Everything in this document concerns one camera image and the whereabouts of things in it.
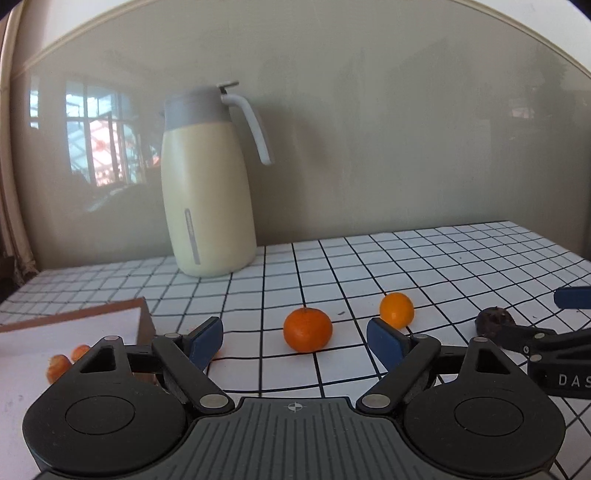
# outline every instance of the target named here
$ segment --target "table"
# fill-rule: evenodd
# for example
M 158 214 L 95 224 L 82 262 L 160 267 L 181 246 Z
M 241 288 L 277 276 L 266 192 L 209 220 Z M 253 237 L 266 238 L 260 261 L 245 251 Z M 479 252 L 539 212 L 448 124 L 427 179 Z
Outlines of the table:
M 491 306 L 507 308 L 520 325 L 558 333 L 587 327 L 590 310 L 553 302 L 553 290 L 567 284 L 591 284 L 591 262 L 512 222 L 495 222 L 259 247 L 251 265 L 218 278 L 188 277 L 173 257 L 43 271 L 0 306 L 0 323 L 145 297 L 160 334 L 187 333 L 221 316 L 224 342 L 207 373 L 235 400 L 355 402 L 385 372 L 365 340 L 385 293 L 412 299 L 415 319 L 405 333 L 463 346 L 476 336 L 479 310 Z M 296 354 L 282 338 L 286 315 L 304 303 L 333 321 L 330 343 L 315 354 Z M 508 355 L 525 369 L 525 357 Z M 552 471 L 591 478 L 591 403 L 553 401 L 568 429 Z

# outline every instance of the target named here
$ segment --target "orange fruit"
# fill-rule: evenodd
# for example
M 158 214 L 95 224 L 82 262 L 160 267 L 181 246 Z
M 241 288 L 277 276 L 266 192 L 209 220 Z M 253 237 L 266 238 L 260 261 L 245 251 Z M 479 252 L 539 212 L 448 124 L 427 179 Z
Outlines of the orange fruit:
M 72 366 L 68 357 L 65 355 L 54 355 L 49 359 L 49 367 L 47 368 L 47 381 L 53 384 L 58 378 L 66 373 Z
M 78 360 L 80 360 L 82 355 L 84 355 L 88 350 L 90 350 L 90 347 L 88 345 L 78 345 L 76 348 L 72 350 L 70 358 L 73 362 L 77 362 Z
M 390 326 L 401 329 L 413 321 L 414 306 L 404 293 L 388 293 L 379 304 L 379 316 Z
M 299 353 L 322 350 L 332 336 L 332 322 L 322 310 L 306 307 L 294 310 L 283 324 L 283 338 Z

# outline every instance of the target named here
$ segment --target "blue gripper pad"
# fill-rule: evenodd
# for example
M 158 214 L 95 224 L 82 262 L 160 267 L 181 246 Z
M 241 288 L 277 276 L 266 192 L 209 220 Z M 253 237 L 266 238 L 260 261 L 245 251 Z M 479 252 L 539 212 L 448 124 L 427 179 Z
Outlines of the blue gripper pad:
M 222 347 L 223 324 L 219 317 L 211 317 L 193 337 L 189 360 L 199 370 L 205 370 L 213 356 Z
M 591 287 L 562 287 L 554 292 L 559 309 L 591 309 Z
M 410 351 L 410 340 L 380 318 L 372 318 L 367 327 L 370 350 L 391 372 Z

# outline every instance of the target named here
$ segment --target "mandarin orange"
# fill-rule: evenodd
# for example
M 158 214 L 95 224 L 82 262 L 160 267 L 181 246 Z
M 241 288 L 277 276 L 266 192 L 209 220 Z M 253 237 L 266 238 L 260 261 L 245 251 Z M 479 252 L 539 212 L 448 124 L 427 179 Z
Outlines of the mandarin orange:
M 402 329 L 413 321 L 414 306 L 404 293 L 388 293 L 379 304 L 379 316 L 390 326 Z
M 291 312 L 283 324 L 283 338 L 299 353 L 323 349 L 332 336 L 332 322 L 318 309 L 300 308 Z

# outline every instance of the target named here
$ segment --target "cardboard box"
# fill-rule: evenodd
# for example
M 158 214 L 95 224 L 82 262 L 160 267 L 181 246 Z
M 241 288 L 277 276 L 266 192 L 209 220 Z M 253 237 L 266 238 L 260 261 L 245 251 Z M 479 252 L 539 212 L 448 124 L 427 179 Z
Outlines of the cardboard box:
M 106 335 L 119 335 L 127 345 L 149 344 L 155 329 L 145 300 L 0 326 L 0 480 L 33 480 L 39 473 L 22 436 L 22 420 L 49 387 L 49 359 L 60 353 L 69 357 L 78 345 L 92 346 Z

